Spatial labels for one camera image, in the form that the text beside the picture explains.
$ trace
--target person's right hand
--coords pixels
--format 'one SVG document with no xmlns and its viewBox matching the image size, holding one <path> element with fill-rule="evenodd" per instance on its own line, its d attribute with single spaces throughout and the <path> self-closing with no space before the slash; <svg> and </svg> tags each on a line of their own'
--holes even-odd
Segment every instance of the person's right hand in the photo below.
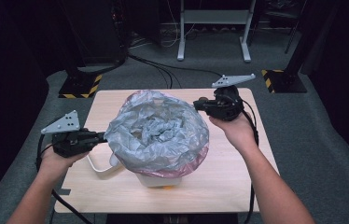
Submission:
<svg viewBox="0 0 349 224">
<path fill-rule="evenodd" d="M 244 114 L 232 121 L 223 121 L 209 117 L 210 121 L 218 128 L 222 129 L 230 143 L 241 153 L 249 148 L 256 147 L 253 130 Z"/>
</svg>

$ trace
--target wooden tabletop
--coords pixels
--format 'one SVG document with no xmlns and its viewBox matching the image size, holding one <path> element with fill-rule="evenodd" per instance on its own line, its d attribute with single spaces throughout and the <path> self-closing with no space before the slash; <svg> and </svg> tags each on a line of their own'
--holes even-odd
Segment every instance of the wooden tabletop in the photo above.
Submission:
<svg viewBox="0 0 349 224">
<path fill-rule="evenodd" d="M 169 93 L 189 104 L 201 96 L 214 99 L 215 89 L 158 90 Z M 135 90 L 99 91 L 93 101 L 85 128 L 105 132 L 126 98 Z M 259 148 L 274 169 L 277 166 L 267 135 L 261 122 L 253 94 L 249 89 L 239 89 L 242 99 L 253 108 L 259 133 Z M 76 162 L 67 172 L 63 189 L 70 189 L 63 198 L 81 213 L 238 213 L 249 209 L 250 177 L 244 160 L 228 142 L 224 133 L 206 116 L 200 114 L 209 127 L 209 152 L 200 167 L 183 176 L 179 185 L 171 188 L 144 187 L 136 175 L 121 167 L 113 173 L 97 173 L 87 158 Z M 110 167 L 111 149 L 100 144 L 90 153 L 97 169 Z M 55 204 L 60 213 L 70 212 L 60 203 Z"/>
</svg>

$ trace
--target gray carpet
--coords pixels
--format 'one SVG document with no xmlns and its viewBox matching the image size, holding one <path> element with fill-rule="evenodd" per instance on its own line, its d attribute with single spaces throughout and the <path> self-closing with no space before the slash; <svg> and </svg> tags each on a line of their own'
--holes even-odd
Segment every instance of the gray carpet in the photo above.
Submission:
<svg viewBox="0 0 349 224">
<path fill-rule="evenodd" d="M 212 70 L 227 76 L 254 73 L 255 79 L 237 86 L 249 88 L 254 94 L 282 178 L 300 196 L 317 223 L 349 223 L 349 146 L 332 128 L 313 84 L 307 76 L 300 75 L 307 93 L 271 94 L 261 75 L 262 69 L 286 68 L 300 35 L 290 52 L 284 54 L 289 38 L 286 32 L 258 31 L 250 47 L 251 63 L 243 62 L 238 37 L 239 34 L 232 32 L 199 34 L 187 41 L 183 62 L 176 60 L 177 43 L 170 48 L 144 45 L 130 49 L 130 52 L 158 63 Z M 210 88 L 218 80 L 217 76 L 204 72 L 171 71 L 184 89 Z M 58 98 L 65 79 L 65 72 L 48 77 L 47 101 L 18 157 L 0 183 L 0 223 L 6 222 L 35 177 L 39 130 L 52 119 L 72 110 L 76 110 L 81 123 L 85 123 L 93 98 Z M 165 88 L 165 79 L 157 69 L 128 59 L 121 67 L 104 74 L 98 90 Z M 176 81 L 173 88 L 180 88 Z M 95 223 L 105 223 L 105 214 L 86 216 Z M 246 214 L 239 214 L 239 222 L 243 223 L 245 217 Z M 82 222 L 73 214 L 55 214 L 53 223 Z M 262 223 L 258 213 L 252 216 L 251 223 Z"/>
</svg>

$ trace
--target black pole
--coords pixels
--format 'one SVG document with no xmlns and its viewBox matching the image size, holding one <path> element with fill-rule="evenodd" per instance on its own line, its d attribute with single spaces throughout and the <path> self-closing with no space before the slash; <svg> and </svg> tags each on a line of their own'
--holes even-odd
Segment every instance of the black pole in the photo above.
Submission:
<svg viewBox="0 0 349 224">
<path fill-rule="evenodd" d="M 48 5 L 47 1 L 36 0 L 35 13 L 39 19 L 39 25 L 51 42 L 52 49 L 75 87 L 82 86 L 84 76 L 78 70 L 77 63 L 67 47 L 67 42 L 61 35 L 61 29 L 58 27 L 58 21 L 52 13 L 52 7 Z"/>
<path fill-rule="evenodd" d="M 302 24 L 302 37 L 285 70 L 264 70 L 262 75 L 270 92 L 306 92 L 298 72 L 319 37 L 326 20 L 341 0 L 309 0 L 308 14 Z"/>
</svg>

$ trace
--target gray plastic bag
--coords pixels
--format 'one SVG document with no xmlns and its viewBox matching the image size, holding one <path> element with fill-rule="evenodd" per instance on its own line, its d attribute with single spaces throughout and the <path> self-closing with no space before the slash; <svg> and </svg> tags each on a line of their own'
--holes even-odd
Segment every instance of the gray plastic bag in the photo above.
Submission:
<svg viewBox="0 0 349 224">
<path fill-rule="evenodd" d="M 105 139 L 128 170 L 176 178 L 203 162 L 209 130 L 192 105 L 159 91 L 137 91 L 110 122 Z"/>
</svg>

